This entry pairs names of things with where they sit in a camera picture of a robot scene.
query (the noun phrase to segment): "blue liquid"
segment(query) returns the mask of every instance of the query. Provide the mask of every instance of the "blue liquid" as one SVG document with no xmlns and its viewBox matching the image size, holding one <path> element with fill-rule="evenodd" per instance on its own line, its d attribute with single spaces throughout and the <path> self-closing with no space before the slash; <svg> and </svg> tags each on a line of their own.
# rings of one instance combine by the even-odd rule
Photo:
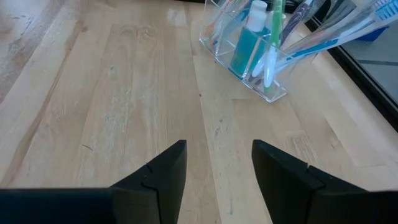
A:
<svg viewBox="0 0 398 224">
<path fill-rule="evenodd" d="M 242 28 L 241 35 L 239 36 L 238 44 L 234 51 L 234 55 L 231 60 L 232 73 L 242 80 L 243 73 L 248 66 L 250 56 L 256 46 L 257 40 L 259 41 L 258 48 L 254 53 L 253 60 L 248 69 L 248 74 L 251 74 L 265 52 L 266 42 L 261 40 L 259 37 L 269 34 L 269 29 L 266 27 L 258 33 L 253 33 L 245 27 Z"/>
</svg>

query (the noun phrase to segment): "wood grain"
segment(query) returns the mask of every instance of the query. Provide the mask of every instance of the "wood grain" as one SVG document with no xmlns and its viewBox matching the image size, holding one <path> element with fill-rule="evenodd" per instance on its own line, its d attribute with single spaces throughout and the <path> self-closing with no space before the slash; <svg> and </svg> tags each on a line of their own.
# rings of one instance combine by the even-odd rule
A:
<svg viewBox="0 0 398 224">
<path fill-rule="evenodd" d="M 55 2 L 31 10 L 44 21 L 21 37 L 33 39 L 21 58 L 7 46 L 26 21 L 0 18 L 0 70 L 14 78 L 0 104 L 0 187 L 109 186 L 186 139 L 179 223 L 272 223 L 251 161 L 262 139 L 365 189 L 398 189 L 398 134 L 328 53 L 268 104 L 200 45 L 202 4 Z"/>
</svg>

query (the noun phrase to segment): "bottle cap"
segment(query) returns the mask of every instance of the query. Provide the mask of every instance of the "bottle cap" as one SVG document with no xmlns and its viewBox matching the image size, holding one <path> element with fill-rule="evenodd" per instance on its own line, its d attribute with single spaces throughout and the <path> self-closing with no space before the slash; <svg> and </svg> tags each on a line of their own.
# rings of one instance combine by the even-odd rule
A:
<svg viewBox="0 0 398 224">
<path fill-rule="evenodd" d="M 265 12 L 266 10 L 267 10 L 267 3 L 266 2 L 263 2 L 263 1 L 260 1 L 260 0 L 254 0 L 252 3 L 251 3 L 251 6 L 250 6 L 250 11 L 252 11 L 252 10 L 258 10 L 258 11 L 262 11 L 262 12 Z"/>
<path fill-rule="evenodd" d="M 266 19 L 267 15 L 265 12 L 261 12 L 258 10 L 250 11 L 246 28 L 248 28 L 248 30 L 251 30 L 253 32 L 260 32 L 264 28 L 264 23 Z"/>
</svg>

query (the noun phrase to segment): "blue bottle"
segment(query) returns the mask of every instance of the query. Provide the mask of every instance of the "blue bottle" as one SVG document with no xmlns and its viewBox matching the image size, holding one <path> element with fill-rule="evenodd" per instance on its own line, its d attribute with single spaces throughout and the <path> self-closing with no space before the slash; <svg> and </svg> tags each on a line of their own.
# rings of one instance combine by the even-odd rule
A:
<svg viewBox="0 0 398 224">
<path fill-rule="evenodd" d="M 229 68 L 240 80 L 253 71 L 264 54 L 266 42 L 261 37 L 270 32 L 264 27 L 266 19 L 265 12 L 250 10 L 248 23 L 242 28 Z"/>
</svg>

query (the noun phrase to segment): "toothbrush holder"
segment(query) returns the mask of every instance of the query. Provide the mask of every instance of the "toothbrush holder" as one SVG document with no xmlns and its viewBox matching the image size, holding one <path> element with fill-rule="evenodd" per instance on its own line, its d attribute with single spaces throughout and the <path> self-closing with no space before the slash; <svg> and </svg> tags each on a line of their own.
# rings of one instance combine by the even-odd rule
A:
<svg viewBox="0 0 398 224">
<path fill-rule="evenodd" d="M 264 88 L 264 72 L 255 77 L 253 74 L 259 59 L 262 58 L 264 62 L 269 61 L 268 51 L 273 48 L 272 50 L 276 52 L 273 56 L 277 58 L 277 65 L 280 65 L 281 62 L 286 61 L 287 54 L 268 41 L 270 32 L 253 32 L 247 29 L 246 17 L 249 14 L 249 7 L 237 9 L 239 7 L 233 4 L 239 2 L 242 1 L 206 0 L 200 42 L 241 83 L 267 102 L 275 102 L 287 94 L 287 86 L 291 85 L 290 76 L 300 61 L 288 63 L 284 67 L 276 66 L 271 85 Z M 301 39 L 298 35 L 293 36 L 294 33 L 285 42 L 286 45 L 289 44 L 289 40 Z"/>
</svg>

